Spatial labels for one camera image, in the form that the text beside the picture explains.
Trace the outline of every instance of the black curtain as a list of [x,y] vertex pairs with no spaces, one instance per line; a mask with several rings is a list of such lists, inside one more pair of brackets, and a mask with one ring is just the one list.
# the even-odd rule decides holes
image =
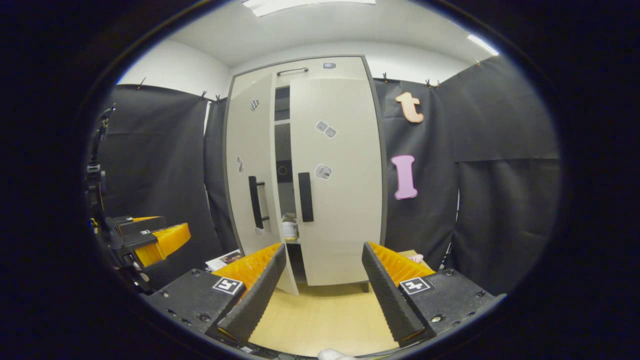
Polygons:
[[[375,79],[387,148],[387,234],[385,246],[396,251],[415,250],[434,269],[440,266],[456,221],[458,184],[446,111],[434,88],[411,81]],[[424,115],[409,122],[396,96],[410,92],[420,100],[416,111]],[[413,185],[418,195],[398,200],[394,156],[412,155]]]
[[160,288],[222,254],[204,188],[203,132],[206,101],[184,92],[118,85],[99,161],[106,171],[107,216],[162,215],[168,225],[187,222],[191,239],[145,270]]
[[436,92],[460,183],[449,265],[490,293],[508,293],[533,267],[554,224],[561,169],[552,117],[502,56]]
[[227,99],[213,101],[209,107],[207,129],[204,136],[204,183],[209,198],[211,220],[225,253],[238,249],[231,226],[224,177],[224,121]]

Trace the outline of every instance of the white cabinet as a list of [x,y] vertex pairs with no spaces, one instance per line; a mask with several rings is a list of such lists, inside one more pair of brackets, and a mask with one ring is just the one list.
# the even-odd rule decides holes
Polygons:
[[[277,89],[284,95],[276,99]],[[367,281],[362,247],[383,241],[387,194],[364,57],[297,60],[240,74],[229,99],[225,179],[243,252],[285,242],[280,219],[295,212],[300,238],[293,246],[301,247],[309,285]],[[298,293],[289,258],[278,287]]]

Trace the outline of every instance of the wooden floor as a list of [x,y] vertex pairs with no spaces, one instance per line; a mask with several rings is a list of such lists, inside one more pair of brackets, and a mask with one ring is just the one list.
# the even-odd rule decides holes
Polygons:
[[298,289],[299,296],[276,289],[250,342],[303,356],[326,348],[359,356],[398,347],[371,285],[369,293],[360,284],[299,284]]

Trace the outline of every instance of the pink object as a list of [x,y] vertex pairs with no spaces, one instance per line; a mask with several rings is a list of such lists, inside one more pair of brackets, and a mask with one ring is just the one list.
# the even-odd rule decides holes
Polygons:
[[413,187],[413,172],[411,164],[415,159],[411,155],[398,155],[391,158],[391,162],[396,165],[398,173],[398,191],[396,199],[411,199],[418,195],[418,190]]
[[416,254],[410,257],[409,259],[419,264],[422,261],[422,259],[424,259],[424,256],[422,254]]

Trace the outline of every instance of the white wall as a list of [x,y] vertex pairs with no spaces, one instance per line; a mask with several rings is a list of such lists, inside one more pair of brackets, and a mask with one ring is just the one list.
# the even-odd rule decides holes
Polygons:
[[232,67],[231,74],[238,74],[279,61],[308,56],[343,54],[364,54],[374,78],[382,78],[382,73],[386,72],[389,79],[417,83],[423,83],[427,79],[432,84],[436,84],[438,80],[443,82],[472,65],[471,62],[465,63],[441,53],[405,45],[383,42],[327,42],[269,53]]
[[231,82],[228,66],[194,47],[173,40],[158,43],[140,58],[118,84],[161,86],[215,99],[226,97]]

